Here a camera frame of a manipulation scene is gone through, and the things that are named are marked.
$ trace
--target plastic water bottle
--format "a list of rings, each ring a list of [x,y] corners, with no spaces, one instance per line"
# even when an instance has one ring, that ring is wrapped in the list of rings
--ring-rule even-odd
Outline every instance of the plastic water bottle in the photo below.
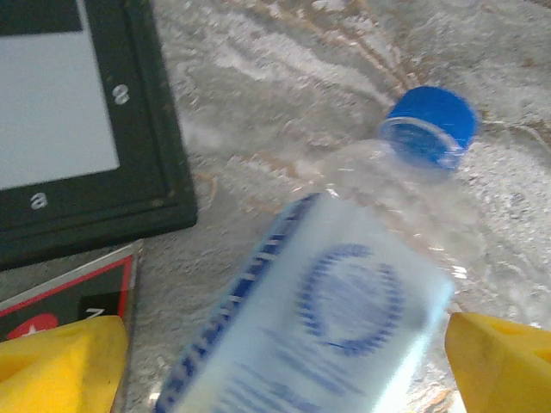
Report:
[[[455,181],[476,131],[467,102],[445,89],[409,90],[377,136],[333,152],[321,165],[322,190],[372,207],[387,228],[452,271],[480,256],[476,208]]]
[[[184,350],[155,412],[400,411],[454,289],[408,244],[422,237],[425,255],[469,248],[472,217],[451,174],[474,128],[461,98],[418,88],[378,139],[328,157],[326,192],[356,204],[310,194],[283,210]]]

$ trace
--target marble surface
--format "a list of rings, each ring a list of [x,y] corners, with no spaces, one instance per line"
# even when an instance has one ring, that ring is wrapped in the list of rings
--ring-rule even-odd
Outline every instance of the marble surface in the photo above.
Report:
[[[456,277],[451,310],[551,330],[549,7],[157,0],[200,220],[145,241],[126,411],[150,411],[254,243],[285,203],[313,188],[324,158],[372,137],[393,102],[419,84],[460,92],[481,118],[457,178],[495,242],[484,266]],[[0,274],[0,299],[104,252]],[[461,411],[442,335],[404,411]]]

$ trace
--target white star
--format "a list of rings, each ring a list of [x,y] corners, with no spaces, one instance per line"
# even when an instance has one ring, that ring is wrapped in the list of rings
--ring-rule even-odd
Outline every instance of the white star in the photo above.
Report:
[[[31,336],[34,333],[38,333],[39,331],[42,331],[42,330],[37,330],[36,327],[34,327],[34,324],[31,324],[31,326],[28,328],[28,332],[23,334],[22,337]]]

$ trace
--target blue bottle cap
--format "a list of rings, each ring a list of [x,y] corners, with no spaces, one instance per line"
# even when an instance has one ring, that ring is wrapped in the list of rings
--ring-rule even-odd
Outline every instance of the blue bottle cap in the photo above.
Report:
[[[380,134],[403,160],[417,166],[455,170],[473,141],[476,115],[449,90],[411,89],[396,103]]]

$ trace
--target bottle label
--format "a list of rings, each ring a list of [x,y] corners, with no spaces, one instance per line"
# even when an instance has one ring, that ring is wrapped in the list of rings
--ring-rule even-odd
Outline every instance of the bottle label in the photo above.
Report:
[[[449,281],[354,217],[359,208],[321,198],[276,221],[173,369],[157,413],[380,412],[400,401]]]

